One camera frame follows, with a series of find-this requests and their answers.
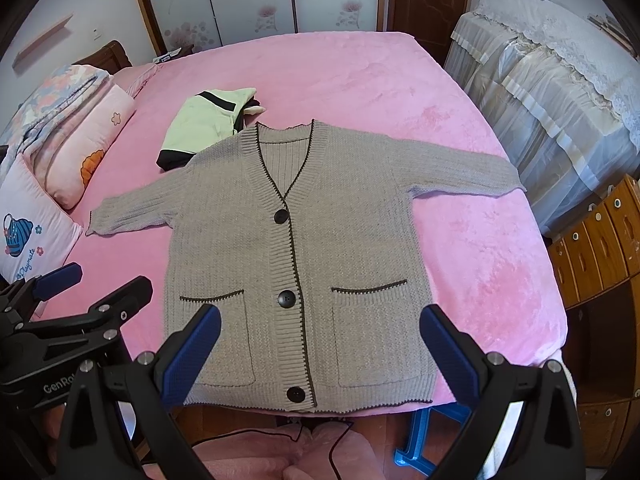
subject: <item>screw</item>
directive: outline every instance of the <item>screw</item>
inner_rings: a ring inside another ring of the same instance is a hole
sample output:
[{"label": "screw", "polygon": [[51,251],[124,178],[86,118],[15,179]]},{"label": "screw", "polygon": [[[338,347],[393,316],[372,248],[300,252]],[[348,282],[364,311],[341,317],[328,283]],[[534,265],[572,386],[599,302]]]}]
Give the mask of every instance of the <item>screw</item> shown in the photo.
[{"label": "screw", "polygon": [[114,329],[114,328],[110,328],[110,329],[106,330],[104,332],[104,334],[102,334],[102,337],[105,338],[107,341],[111,341],[117,335],[118,335],[118,331],[116,329]]},{"label": "screw", "polygon": [[80,363],[80,371],[87,373],[90,372],[94,368],[94,362],[91,359],[85,359]]},{"label": "screw", "polygon": [[486,355],[487,360],[495,366],[500,366],[504,362],[504,356],[500,352],[489,352]]},{"label": "screw", "polygon": [[154,358],[156,357],[156,354],[154,354],[153,352],[150,352],[149,350],[142,352],[142,354],[140,354],[137,358],[136,361],[138,361],[141,365],[149,365],[153,362]]},{"label": "screw", "polygon": [[555,374],[562,371],[562,365],[553,359],[546,362],[546,367]]}]

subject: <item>cardigan pocket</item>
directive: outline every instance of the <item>cardigan pocket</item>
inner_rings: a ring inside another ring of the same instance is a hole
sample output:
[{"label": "cardigan pocket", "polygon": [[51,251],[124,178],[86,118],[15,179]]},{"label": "cardigan pocket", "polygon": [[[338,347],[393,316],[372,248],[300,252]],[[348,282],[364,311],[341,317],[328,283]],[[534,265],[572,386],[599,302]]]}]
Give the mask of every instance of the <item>cardigan pocket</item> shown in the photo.
[{"label": "cardigan pocket", "polygon": [[388,384],[421,374],[418,319],[406,280],[331,290],[340,386]]},{"label": "cardigan pocket", "polygon": [[210,303],[220,310],[220,337],[202,367],[197,381],[210,386],[247,386],[255,382],[249,347],[244,290],[213,298],[180,296],[187,303]]}]

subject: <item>button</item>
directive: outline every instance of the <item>button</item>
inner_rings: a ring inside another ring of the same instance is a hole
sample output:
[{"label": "button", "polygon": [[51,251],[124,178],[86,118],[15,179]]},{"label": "button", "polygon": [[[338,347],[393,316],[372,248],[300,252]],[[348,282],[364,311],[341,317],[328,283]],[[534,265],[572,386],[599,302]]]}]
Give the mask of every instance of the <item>button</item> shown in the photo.
[{"label": "button", "polygon": [[276,214],[273,215],[273,221],[276,224],[284,224],[287,220],[289,220],[289,211],[286,209],[278,209]]},{"label": "button", "polygon": [[282,308],[291,308],[296,304],[296,295],[290,290],[283,290],[278,294],[278,304]]},{"label": "button", "polygon": [[287,390],[287,399],[291,402],[302,402],[305,400],[305,397],[305,391],[298,386],[293,386]]}]

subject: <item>pink pillow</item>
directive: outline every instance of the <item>pink pillow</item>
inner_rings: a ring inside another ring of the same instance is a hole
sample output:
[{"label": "pink pillow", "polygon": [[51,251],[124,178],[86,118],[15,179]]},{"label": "pink pillow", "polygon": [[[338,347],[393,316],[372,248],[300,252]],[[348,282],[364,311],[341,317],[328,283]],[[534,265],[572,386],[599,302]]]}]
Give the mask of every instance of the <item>pink pillow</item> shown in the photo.
[{"label": "pink pillow", "polygon": [[82,233],[40,187],[21,154],[0,187],[0,218],[0,274],[9,283],[62,267]]},{"label": "pink pillow", "polygon": [[131,97],[138,95],[147,81],[149,81],[156,71],[158,65],[147,63],[140,66],[127,66],[122,70],[118,70],[113,75],[113,82],[122,88]]},{"label": "pink pillow", "polygon": [[44,188],[64,209],[82,198],[94,171],[136,109],[117,85],[106,93],[51,159]]}]

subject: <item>orange flower print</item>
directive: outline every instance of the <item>orange flower print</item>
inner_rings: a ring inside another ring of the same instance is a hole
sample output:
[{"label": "orange flower print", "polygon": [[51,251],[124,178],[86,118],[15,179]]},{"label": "orange flower print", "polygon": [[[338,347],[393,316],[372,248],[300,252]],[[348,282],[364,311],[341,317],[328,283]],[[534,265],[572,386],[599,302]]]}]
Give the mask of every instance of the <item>orange flower print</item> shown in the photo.
[{"label": "orange flower print", "polygon": [[80,168],[80,176],[82,177],[82,182],[84,183],[85,189],[89,184],[92,175],[94,174],[95,168],[98,167],[98,164],[100,164],[100,161],[103,157],[104,150],[98,150],[97,152],[93,152],[82,162],[82,168]]}]

